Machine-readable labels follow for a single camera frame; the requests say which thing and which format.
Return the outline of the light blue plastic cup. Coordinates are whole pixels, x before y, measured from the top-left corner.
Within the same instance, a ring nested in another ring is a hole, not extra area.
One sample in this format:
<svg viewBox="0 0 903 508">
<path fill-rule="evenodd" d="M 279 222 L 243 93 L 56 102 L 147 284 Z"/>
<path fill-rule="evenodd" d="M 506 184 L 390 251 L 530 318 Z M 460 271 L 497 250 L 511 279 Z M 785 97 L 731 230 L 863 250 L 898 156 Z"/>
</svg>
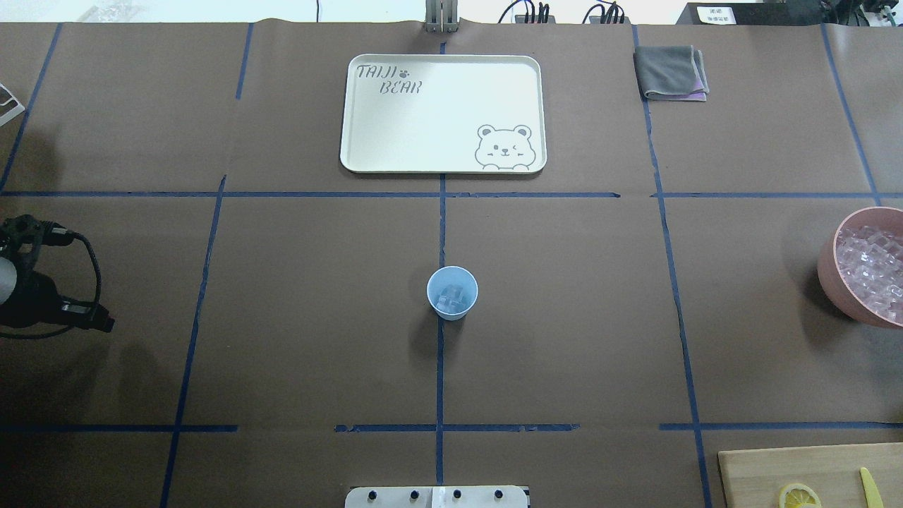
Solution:
<svg viewBox="0 0 903 508">
<path fill-rule="evenodd" d="M 461 320 L 478 300 L 478 283 L 464 267 L 442 267 L 427 280 L 425 295 L 439 318 Z"/>
</svg>

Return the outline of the yellow knife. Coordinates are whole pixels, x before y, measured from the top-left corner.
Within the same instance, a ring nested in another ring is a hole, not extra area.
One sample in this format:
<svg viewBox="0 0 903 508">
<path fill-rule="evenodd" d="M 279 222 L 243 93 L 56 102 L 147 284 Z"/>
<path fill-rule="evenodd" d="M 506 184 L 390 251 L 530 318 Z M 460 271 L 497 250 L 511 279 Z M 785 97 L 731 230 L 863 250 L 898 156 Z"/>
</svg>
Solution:
<svg viewBox="0 0 903 508">
<path fill-rule="evenodd" d="M 860 468 L 862 492 L 868 508 L 883 508 L 883 496 L 880 494 L 877 483 L 867 467 Z"/>
</svg>

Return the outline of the black power strip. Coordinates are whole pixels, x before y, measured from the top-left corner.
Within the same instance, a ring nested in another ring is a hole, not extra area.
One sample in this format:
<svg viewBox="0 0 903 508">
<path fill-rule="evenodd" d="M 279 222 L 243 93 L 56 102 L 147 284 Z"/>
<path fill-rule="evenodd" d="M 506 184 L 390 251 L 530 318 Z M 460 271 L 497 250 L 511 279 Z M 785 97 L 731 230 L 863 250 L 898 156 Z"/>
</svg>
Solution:
<svg viewBox="0 0 903 508">
<path fill-rule="evenodd" d="M 820 25 L 832 7 L 819 1 L 697 1 L 687 2 L 677 25 Z"/>
</svg>

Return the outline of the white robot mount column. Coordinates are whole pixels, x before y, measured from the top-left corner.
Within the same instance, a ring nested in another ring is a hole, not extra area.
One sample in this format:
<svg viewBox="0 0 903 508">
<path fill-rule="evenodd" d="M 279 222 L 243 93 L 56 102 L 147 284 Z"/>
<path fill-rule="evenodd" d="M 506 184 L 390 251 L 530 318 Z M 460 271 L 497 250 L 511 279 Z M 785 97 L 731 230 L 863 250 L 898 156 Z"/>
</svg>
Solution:
<svg viewBox="0 0 903 508">
<path fill-rule="evenodd" d="M 530 507 L 518 485 L 384 486 L 353 488 L 345 507 Z"/>
</svg>

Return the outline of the grey folded cloth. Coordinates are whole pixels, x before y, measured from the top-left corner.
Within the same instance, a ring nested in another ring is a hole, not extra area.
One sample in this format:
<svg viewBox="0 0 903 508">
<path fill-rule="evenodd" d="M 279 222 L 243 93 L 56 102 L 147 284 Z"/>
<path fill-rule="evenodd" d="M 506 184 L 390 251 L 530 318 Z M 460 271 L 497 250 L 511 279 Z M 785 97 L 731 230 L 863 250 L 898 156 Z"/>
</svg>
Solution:
<svg viewBox="0 0 903 508">
<path fill-rule="evenodd" d="M 703 52 L 693 45 L 638 46 L 636 80 L 648 101 L 706 102 L 710 94 Z"/>
</svg>

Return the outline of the pink bowl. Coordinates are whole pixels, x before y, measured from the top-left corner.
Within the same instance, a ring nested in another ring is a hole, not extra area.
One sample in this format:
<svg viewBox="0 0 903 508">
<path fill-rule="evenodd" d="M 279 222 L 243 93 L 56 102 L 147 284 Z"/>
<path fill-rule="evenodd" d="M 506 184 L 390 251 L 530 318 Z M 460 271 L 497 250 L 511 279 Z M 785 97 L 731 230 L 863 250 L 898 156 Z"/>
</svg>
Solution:
<svg viewBox="0 0 903 508">
<path fill-rule="evenodd" d="M 821 248 L 817 277 L 848 318 L 900 330 L 901 209 L 871 206 L 847 215 Z"/>
</svg>

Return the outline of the wooden cutting board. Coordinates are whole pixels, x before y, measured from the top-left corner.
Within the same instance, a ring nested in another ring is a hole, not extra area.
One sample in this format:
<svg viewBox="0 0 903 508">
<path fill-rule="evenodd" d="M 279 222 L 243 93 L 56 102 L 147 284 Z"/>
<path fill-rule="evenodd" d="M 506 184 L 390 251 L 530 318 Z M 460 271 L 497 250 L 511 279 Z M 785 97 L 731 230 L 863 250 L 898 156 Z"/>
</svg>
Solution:
<svg viewBox="0 0 903 508">
<path fill-rule="evenodd" d="M 884 506 L 901 506 L 899 442 L 722 451 L 718 461 L 729 507 L 777 507 L 782 489 L 797 483 L 813 490 L 823 507 L 865 507 L 862 468 Z"/>
</svg>

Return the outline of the lemon slice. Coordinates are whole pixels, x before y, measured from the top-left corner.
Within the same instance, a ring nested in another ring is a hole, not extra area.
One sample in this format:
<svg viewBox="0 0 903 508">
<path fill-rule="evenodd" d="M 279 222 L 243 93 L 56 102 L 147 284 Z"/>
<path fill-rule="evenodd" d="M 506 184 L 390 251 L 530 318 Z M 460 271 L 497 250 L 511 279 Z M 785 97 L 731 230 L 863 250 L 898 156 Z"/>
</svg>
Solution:
<svg viewBox="0 0 903 508">
<path fill-rule="evenodd" d="M 813 488 L 804 483 L 788 483 L 777 496 L 779 508 L 821 508 L 823 503 Z"/>
</svg>

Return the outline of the clear plastic bag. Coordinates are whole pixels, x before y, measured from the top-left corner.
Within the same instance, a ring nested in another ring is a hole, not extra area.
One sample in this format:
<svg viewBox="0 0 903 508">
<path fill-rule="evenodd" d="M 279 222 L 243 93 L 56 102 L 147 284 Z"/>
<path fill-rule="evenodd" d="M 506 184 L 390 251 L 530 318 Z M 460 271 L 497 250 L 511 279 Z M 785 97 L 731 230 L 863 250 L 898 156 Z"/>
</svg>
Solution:
<svg viewBox="0 0 903 508">
<path fill-rule="evenodd" d="M 138 1 L 93 1 L 78 16 L 78 23 L 131 23 L 144 6 Z"/>
</svg>

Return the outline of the pile of ice cubes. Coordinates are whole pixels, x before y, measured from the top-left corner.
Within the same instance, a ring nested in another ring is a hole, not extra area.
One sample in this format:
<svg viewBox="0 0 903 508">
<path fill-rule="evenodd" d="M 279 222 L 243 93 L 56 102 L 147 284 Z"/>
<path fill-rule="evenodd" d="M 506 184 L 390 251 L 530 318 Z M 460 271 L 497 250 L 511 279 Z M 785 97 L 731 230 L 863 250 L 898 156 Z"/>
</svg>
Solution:
<svg viewBox="0 0 903 508">
<path fill-rule="evenodd" d="M 844 227 L 835 242 L 835 256 L 852 293 L 875 314 L 900 324 L 901 236 L 870 226 Z"/>
</svg>

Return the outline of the aluminium frame post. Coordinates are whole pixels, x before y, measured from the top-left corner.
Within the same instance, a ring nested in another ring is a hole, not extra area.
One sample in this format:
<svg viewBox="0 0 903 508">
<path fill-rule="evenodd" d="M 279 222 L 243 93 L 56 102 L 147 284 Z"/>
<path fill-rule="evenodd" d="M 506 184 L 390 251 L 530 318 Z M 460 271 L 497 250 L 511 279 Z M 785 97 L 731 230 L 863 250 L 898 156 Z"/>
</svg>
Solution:
<svg viewBox="0 0 903 508">
<path fill-rule="evenodd" d="M 458 0 L 425 0 L 425 31 L 454 33 L 460 28 Z"/>
</svg>

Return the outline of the cream bear tray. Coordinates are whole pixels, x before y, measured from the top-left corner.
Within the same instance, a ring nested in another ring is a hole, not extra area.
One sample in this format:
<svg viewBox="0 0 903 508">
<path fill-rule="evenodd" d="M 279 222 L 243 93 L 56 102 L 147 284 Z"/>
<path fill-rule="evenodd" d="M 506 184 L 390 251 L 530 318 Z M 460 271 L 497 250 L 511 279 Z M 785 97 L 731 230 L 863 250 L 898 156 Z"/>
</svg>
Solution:
<svg viewBox="0 0 903 508">
<path fill-rule="evenodd" d="M 528 176 L 547 159 L 542 71 L 529 56 L 349 62 L 341 163 L 353 173 Z"/>
</svg>

